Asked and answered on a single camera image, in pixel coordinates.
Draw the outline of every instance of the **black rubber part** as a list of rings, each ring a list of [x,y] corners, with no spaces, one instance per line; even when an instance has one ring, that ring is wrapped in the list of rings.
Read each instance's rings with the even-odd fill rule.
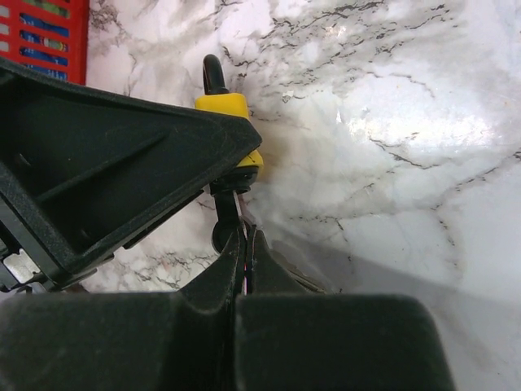
[[[237,231],[237,227],[237,224],[230,220],[217,222],[212,231],[213,249],[218,253],[222,253],[232,234]]]
[[[215,55],[207,55],[203,60],[203,83],[206,95],[229,94],[225,86],[225,76],[221,61]]]
[[[235,191],[243,194],[250,191],[250,186],[255,183],[259,167],[256,165],[248,167],[235,167],[229,173],[210,183],[212,196],[222,192]]]

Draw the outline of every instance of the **red basket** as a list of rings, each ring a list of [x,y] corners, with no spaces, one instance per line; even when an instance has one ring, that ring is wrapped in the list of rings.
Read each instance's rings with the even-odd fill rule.
[[[60,7],[64,15],[24,0],[0,0],[0,55],[41,72],[49,70],[46,73],[51,76],[85,84],[89,0],[44,2]],[[49,47],[44,40],[58,44],[62,50]],[[36,51],[39,58],[32,57]]]

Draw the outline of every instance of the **yellow connector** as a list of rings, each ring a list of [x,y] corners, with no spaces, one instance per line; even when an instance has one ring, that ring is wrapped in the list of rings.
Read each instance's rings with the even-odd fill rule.
[[[240,116],[242,118],[250,119],[247,110],[246,98],[242,94],[216,94],[203,95],[195,100],[195,108],[204,110],[206,112],[219,112],[220,114],[228,114],[230,116]],[[249,153],[237,167],[251,167],[257,166],[259,172],[264,167],[264,161],[261,154],[255,150]]]

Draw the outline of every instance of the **white marble surface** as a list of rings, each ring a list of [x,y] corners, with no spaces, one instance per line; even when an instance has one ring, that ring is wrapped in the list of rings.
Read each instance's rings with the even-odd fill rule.
[[[521,389],[520,0],[93,0],[88,84],[191,107],[218,55],[264,138],[249,207],[331,291],[433,314],[461,390]],[[178,288],[203,196],[85,282]]]

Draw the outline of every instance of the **black plastic part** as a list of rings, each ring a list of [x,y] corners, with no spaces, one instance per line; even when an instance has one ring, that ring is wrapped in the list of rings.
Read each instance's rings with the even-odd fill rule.
[[[261,143],[249,121],[0,59],[1,223],[56,285],[136,243]]]
[[[253,258],[255,256],[255,237],[257,229],[255,225],[252,225],[247,230],[246,238],[246,260],[244,262],[244,284],[246,285],[245,291],[247,295],[253,294],[253,280],[255,278],[253,274]]]
[[[0,262],[0,292],[10,292],[20,284],[6,266]]]
[[[258,173],[259,167],[255,165],[235,167],[229,173],[213,181],[210,184],[210,192],[212,195],[226,191],[235,191],[237,194],[246,193],[255,183]]]
[[[241,221],[232,191],[215,194],[213,198],[217,211],[217,223],[212,231],[212,245],[215,251],[221,253],[231,234],[238,229]]]
[[[453,390],[434,323],[411,299],[301,293],[235,232],[177,293],[46,294],[0,305],[0,389]]]
[[[207,55],[203,60],[203,83],[206,95],[229,94],[225,86],[225,76],[221,61],[215,55]]]
[[[9,248],[7,248],[7,245],[3,243],[3,240],[0,239],[0,256],[6,255],[9,253]]]
[[[405,297],[240,297],[234,347],[241,390],[454,389],[434,323]]]

